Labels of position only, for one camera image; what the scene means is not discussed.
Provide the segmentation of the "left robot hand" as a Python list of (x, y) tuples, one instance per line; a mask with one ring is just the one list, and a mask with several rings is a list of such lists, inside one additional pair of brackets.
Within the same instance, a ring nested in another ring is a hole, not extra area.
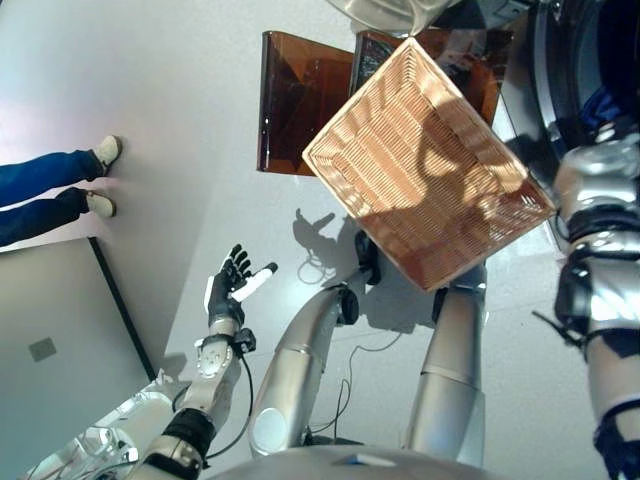
[(245, 314), (242, 303), (261, 288), (278, 270), (270, 262), (256, 272), (251, 272), (248, 252), (236, 244), (228, 252), (220, 269), (207, 279), (204, 294), (204, 310), (208, 326), (214, 322), (231, 319), (242, 325)]

